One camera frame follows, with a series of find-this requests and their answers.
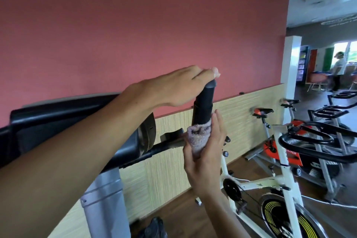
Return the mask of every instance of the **gray wall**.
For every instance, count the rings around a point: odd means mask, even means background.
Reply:
[[[302,46],[311,46],[312,49],[323,48],[336,42],[357,41],[357,21],[329,27],[320,23],[302,25],[286,29],[287,36],[301,36]]]

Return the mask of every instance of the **pink chair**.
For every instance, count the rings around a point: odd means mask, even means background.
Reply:
[[[353,75],[352,77],[352,84],[349,91],[353,88],[354,84],[357,84],[357,74]]]
[[[309,92],[310,89],[312,89],[314,87],[314,85],[318,84],[319,88],[315,89],[316,91],[325,91],[325,89],[321,89],[321,84],[323,82],[327,81],[328,76],[323,74],[323,73],[314,73],[310,76],[310,87],[307,90],[307,92]]]

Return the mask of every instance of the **black pants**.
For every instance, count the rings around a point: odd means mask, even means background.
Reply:
[[[332,89],[333,91],[338,91],[340,89],[340,85],[341,85],[340,78],[341,78],[340,75],[335,75],[333,77],[333,82],[334,82],[334,86]]]

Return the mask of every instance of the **green panel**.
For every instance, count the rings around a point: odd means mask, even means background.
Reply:
[[[326,48],[325,56],[324,56],[324,65],[322,66],[323,72],[327,72],[331,69],[333,50],[334,50],[334,47]]]

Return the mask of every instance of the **white bike frame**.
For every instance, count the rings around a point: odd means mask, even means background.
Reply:
[[[282,175],[275,175],[273,177],[263,178],[251,182],[244,182],[241,183],[236,180],[234,177],[228,174],[227,164],[224,156],[222,155],[221,159],[221,167],[222,167],[222,174],[221,174],[221,188],[223,188],[223,180],[224,179],[231,179],[236,184],[240,186],[244,191],[253,190],[253,189],[260,189],[265,187],[275,187],[277,190],[282,190],[286,209],[289,215],[289,221],[291,230],[293,233],[294,238],[302,238],[301,230],[299,226],[298,217],[296,214],[295,204],[299,204],[300,206],[304,206],[302,202],[300,188],[297,182],[294,180],[294,176],[291,171],[291,167],[289,166],[289,161],[286,153],[286,149],[283,148],[279,144],[279,137],[287,132],[287,127],[285,125],[273,125],[274,136],[276,136],[276,147],[279,154],[280,165]],[[196,199],[198,204],[201,204],[199,198]],[[229,198],[230,207],[234,213],[236,213],[237,208],[236,204],[233,200]],[[272,238],[265,230],[259,227],[252,219],[250,219],[246,214],[243,212],[237,214],[237,216],[245,222],[253,231],[255,231],[260,237],[263,238]]]

